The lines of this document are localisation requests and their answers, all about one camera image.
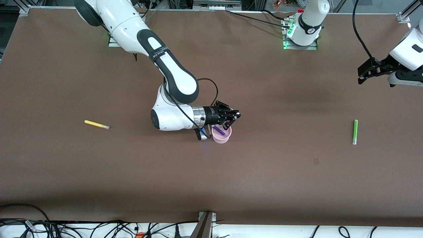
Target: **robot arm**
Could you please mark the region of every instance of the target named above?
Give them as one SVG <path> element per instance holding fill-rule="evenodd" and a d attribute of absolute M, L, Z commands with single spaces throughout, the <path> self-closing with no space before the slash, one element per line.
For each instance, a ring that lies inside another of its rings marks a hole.
<path fill-rule="evenodd" d="M 103 25 L 125 51 L 148 56 L 166 78 L 168 91 L 177 102 L 186 104 L 197 99 L 195 77 L 148 28 L 129 1 L 75 0 L 75 7 L 90 25 Z"/>
<path fill-rule="evenodd" d="M 92 26 L 103 26 L 127 52 L 150 58 L 164 76 L 151 121 L 159 130 L 195 129 L 198 139 L 206 139 L 205 125 L 223 125 L 228 129 L 241 116 L 238 110 L 216 101 L 212 106 L 190 106 L 197 99 L 196 78 L 171 53 L 164 42 L 151 31 L 134 9 L 130 0 L 75 0 L 78 14 Z"/>
<path fill-rule="evenodd" d="M 368 78 L 389 75 L 391 87 L 395 85 L 423 86 L 423 19 L 411 29 L 387 58 L 368 59 L 358 68 L 358 84 Z"/>
<path fill-rule="evenodd" d="M 319 37 L 322 22 L 330 9 L 327 0 L 310 0 L 304 12 L 294 14 L 294 24 L 288 33 L 295 44 L 307 46 Z"/>

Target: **pink cup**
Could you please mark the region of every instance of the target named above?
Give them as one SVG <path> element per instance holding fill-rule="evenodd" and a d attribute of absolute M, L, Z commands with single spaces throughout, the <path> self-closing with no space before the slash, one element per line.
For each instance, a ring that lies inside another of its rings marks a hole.
<path fill-rule="evenodd" d="M 219 144 L 223 144 L 225 142 L 227 142 L 229 140 L 229 137 L 232 134 L 232 128 L 229 127 L 228 130 L 223 129 L 223 126 L 221 125 L 214 125 L 215 127 L 221 129 L 226 135 L 222 135 L 220 134 L 218 131 L 216 131 L 215 129 L 211 129 L 211 135 L 213 136 L 213 140 Z"/>

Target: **yellow marker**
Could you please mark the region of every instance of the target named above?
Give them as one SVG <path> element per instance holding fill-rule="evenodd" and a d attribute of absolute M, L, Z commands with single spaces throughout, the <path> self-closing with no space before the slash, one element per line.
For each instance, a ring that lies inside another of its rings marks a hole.
<path fill-rule="evenodd" d="M 85 120 L 84 122 L 87 123 L 87 124 L 96 126 L 96 127 L 101 127 L 101 128 L 107 129 L 107 130 L 110 129 L 109 126 L 106 126 L 106 125 L 103 125 L 103 124 L 100 124 L 100 123 L 97 123 L 97 122 L 92 122 L 92 121 L 88 121 L 88 120 Z"/>

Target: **black wire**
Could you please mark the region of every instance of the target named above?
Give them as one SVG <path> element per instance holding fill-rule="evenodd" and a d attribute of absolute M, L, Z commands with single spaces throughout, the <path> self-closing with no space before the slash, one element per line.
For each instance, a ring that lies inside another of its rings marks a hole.
<path fill-rule="evenodd" d="M 73 227 L 68 227 L 68 226 L 66 226 L 66 225 L 60 225 L 60 226 L 63 226 L 63 227 L 62 227 L 62 230 L 63 230 L 63 228 L 69 229 L 69 230 L 71 230 L 71 231 L 75 232 L 75 233 L 76 233 L 76 234 L 77 234 L 80 238 L 83 238 L 83 237 L 82 237 L 82 235 L 81 235 L 79 232 L 77 232 L 75 228 L 73 228 Z"/>
<path fill-rule="evenodd" d="M 367 49 L 366 44 L 363 42 L 363 40 L 361 39 L 360 35 L 357 32 L 357 28 L 355 26 L 355 10 L 357 9 L 358 1 L 359 0 L 355 1 L 354 9 L 352 10 L 352 27 L 354 28 L 354 33 L 357 36 L 358 40 L 360 41 L 361 45 L 363 46 L 364 50 L 366 51 L 367 55 L 369 56 L 370 60 L 374 64 L 380 66 L 379 63 L 377 63 L 376 60 L 373 58 L 373 56 L 370 54 L 370 51 Z"/>
<path fill-rule="evenodd" d="M 214 102 L 215 102 L 215 101 L 216 101 L 216 99 L 217 99 L 217 96 L 219 95 L 219 89 L 217 88 L 217 84 L 216 84 L 213 80 L 211 80 L 211 79 L 209 79 L 209 78 L 206 78 L 206 77 L 204 77 L 204 78 L 200 78 L 200 79 L 197 79 L 197 81 L 201 81 L 201 80 L 208 80 L 208 81 L 212 82 L 212 83 L 214 84 L 214 86 L 216 87 L 216 96 L 214 97 L 214 99 L 213 99 L 212 103 L 210 104 L 210 106 L 212 107 L 212 106 L 213 106 L 213 104 L 214 104 Z"/>
<path fill-rule="evenodd" d="M 310 236 L 310 238 L 314 238 L 314 236 L 316 235 L 317 229 L 318 229 L 319 227 L 320 227 L 320 226 L 316 226 L 316 228 L 314 229 L 313 234 Z"/>
<path fill-rule="evenodd" d="M 246 17 L 246 18 L 250 18 L 250 19 L 253 19 L 253 20 L 256 20 L 256 21 L 259 21 L 259 22 L 264 22 L 264 23 L 267 23 L 267 24 L 271 24 L 271 25 L 275 25 L 275 26 L 278 26 L 278 27 L 289 29 L 289 26 L 286 26 L 286 25 L 280 25 L 280 24 L 276 24 L 276 23 L 271 23 L 271 22 L 263 21 L 263 20 L 260 20 L 260 19 L 254 18 L 254 17 L 249 17 L 249 16 L 241 15 L 241 14 L 238 14 L 236 12 L 231 12 L 231 11 L 228 11 L 228 10 L 225 10 L 225 11 L 226 12 L 229 12 L 231 14 L 235 14 L 237 16 Z"/>
<path fill-rule="evenodd" d="M 62 231 L 61 233 L 63 233 L 63 234 L 67 234 L 67 235 L 70 235 L 71 237 L 73 237 L 73 238 L 77 238 L 76 236 L 74 236 L 74 235 L 72 235 L 72 234 L 69 234 L 69 233 L 67 233 L 67 232 L 64 232 L 64 231 Z"/>
<path fill-rule="evenodd" d="M 145 16 L 147 15 L 147 12 L 148 12 L 149 10 L 150 10 L 150 9 L 149 9 L 149 8 L 147 8 L 146 12 L 144 12 L 144 14 L 141 16 L 141 18 L 145 17 Z"/>
<path fill-rule="evenodd" d="M 119 224 L 115 227 L 115 228 L 113 228 L 113 229 L 111 229 L 105 236 L 104 236 L 104 238 L 106 238 L 110 233 L 112 233 L 112 231 L 116 231 L 117 230 L 117 228 L 119 227 Z"/>
<path fill-rule="evenodd" d="M 346 231 L 346 233 L 347 233 L 347 235 L 348 235 L 348 236 L 345 236 L 345 235 L 342 233 L 341 229 L 344 229 L 344 230 Z M 351 236 L 349 236 L 349 232 L 348 232 L 348 229 L 347 229 L 346 227 L 343 227 L 343 226 L 338 227 L 338 232 L 339 232 L 339 234 L 340 234 L 341 236 L 343 236 L 344 238 L 351 238 Z"/>
<path fill-rule="evenodd" d="M 269 13 L 272 17 L 274 17 L 274 18 L 276 18 L 276 19 L 279 19 L 279 20 L 283 20 L 283 18 L 282 18 L 282 17 L 278 17 L 278 16 L 276 16 L 275 14 L 271 13 L 270 11 L 268 11 L 268 10 L 266 10 L 266 9 L 263 9 L 263 10 L 260 10 L 260 11 L 262 11 L 262 12 L 267 12 L 267 13 Z"/>
<path fill-rule="evenodd" d="M 165 85 L 163 85 L 162 86 L 163 87 L 163 89 L 164 89 L 164 91 L 165 91 L 165 93 L 166 93 L 166 95 L 170 98 L 170 100 L 172 100 L 172 102 L 179 108 L 179 110 L 194 124 L 194 126 L 195 127 L 197 127 L 197 129 L 203 134 L 203 135 L 205 135 L 206 137 L 207 137 L 207 139 L 210 139 L 211 137 L 210 136 L 208 136 L 208 135 L 206 135 L 206 133 L 203 131 L 203 129 L 202 128 L 200 128 L 198 125 L 197 125 L 197 123 L 195 123 L 185 112 L 184 112 L 184 110 L 182 110 L 182 108 L 179 106 L 179 104 L 178 103 L 176 103 L 176 101 L 173 99 L 173 97 L 171 97 L 170 96 L 170 94 L 169 94 L 169 92 L 168 92 L 168 90 L 166 89 L 166 86 Z"/>
<path fill-rule="evenodd" d="M 99 228 L 101 225 L 103 225 L 104 223 L 108 223 L 108 222 L 103 222 L 103 223 L 100 223 L 100 224 L 98 224 L 94 229 L 93 229 L 93 231 L 91 232 L 91 235 L 90 235 L 90 238 L 92 238 L 93 237 L 93 234 L 94 234 L 94 232 L 96 231 L 96 229 L 97 228 Z"/>
<path fill-rule="evenodd" d="M 157 226 L 159 223 L 156 223 L 156 224 L 154 224 L 152 227 L 151 227 L 151 229 L 153 229 L 155 226 Z"/>
<path fill-rule="evenodd" d="M 112 223 L 112 222 L 110 222 L 110 223 L 101 223 L 101 226 L 99 226 L 99 228 L 100 228 L 100 227 L 107 226 L 107 225 L 110 225 L 111 223 Z M 74 230 L 94 230 L 95 228 L 72 227 L 72 229 L 74 229 Z"/>
<path fill-rule="evenodd" d="M 164 236 L 164 237 L 166 237 L 166 238 L 170 238 L 169 236 L 167 236 L 167 235 L 165 235 L 165 234 L 163 234 L 163 233 L 160 233 L 160 232 L 156 232 L 155 234 L 160 234 L 160 235 L 162 235 L 162 236 Z"/>
<path fill-rule="evenodd" d="M 377 227 L 373 227 L 373 229 L 371 229 L 371 232 L 370 232 L 370 238 L 373 236 L 373 231 L 374 231 L 374 230 L 376 230 L 376 228 L 377 228 Z"/>
<path fill-rule="evenodd" d="M 112 235 L 112 238 L 115 238 L 116 237 L 116 234 L 119 232 L 119 226 L 120 226 L 120 224 L 118 224 L 116 226 L 116 230 L 115 230 L 115 233 Z"/>
<path fill-rule="evenodd" d="M 31 204 L 25 204 L 25 203 L 11 203 L 11 204 L 6 204 L 6 205 L 2 205 L 0 206 L 0 208 L 7 208 L 7 207 L 16 207 L 16 206 L 23 206 L 23 207 L 31 207 L 31 208 L 35 208 L 37 209 L 41 214 L 43 214 L 43 216 L 46 218 L 47 221 L 51 222 L 51 220 L 49 219 L 49 217 L 47 216 L 47 214 L 39 207 L 31 205 Z M 61 238 L 60 234 L 59 234 L 59 228 L 57 227 L 57 224 L 53 225 L 55 230 L 56 230 L 56 235 L 58 236 L 58 238 Z M 51 232 L 51 237 L 54 237 L 53 235 L 53 229 L 50 230 Z"/>
<path fill-rule="evenodd" d="M 183 222 L 178 222 L 178 223 L 174 223 L 174 224 L 172 224 L 172 225 L 168 225 L 168 226 L 165 226 L 165 227 L 163 227 L 163 228 L 160 228 L 160 229 L 158 229 L 157 231 L 153 231 L 152 232 L 152 234 L 156 234 L 157 232 L 159 232 L 159 231 L 162 231 L 162 230 L 164 230 L 164 229 L 167 229 L 167 228 L 169 228 L 169 227 L 172 227 L 172 226 L 176 226 L 176 225 L 179 225 L 179 224 L 185 224 L 185 223 L 197 223 L 198 221 L 183 221 Z"/>

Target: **green marker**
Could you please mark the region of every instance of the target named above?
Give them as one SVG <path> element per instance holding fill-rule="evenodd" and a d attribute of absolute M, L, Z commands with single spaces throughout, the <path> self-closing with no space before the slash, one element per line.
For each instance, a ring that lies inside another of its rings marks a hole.
<path fill-rule="evenodd" d="M 354 120 L 354 132 L 352 133 L 352 144 L 357 144 L 358 120 Z"/>

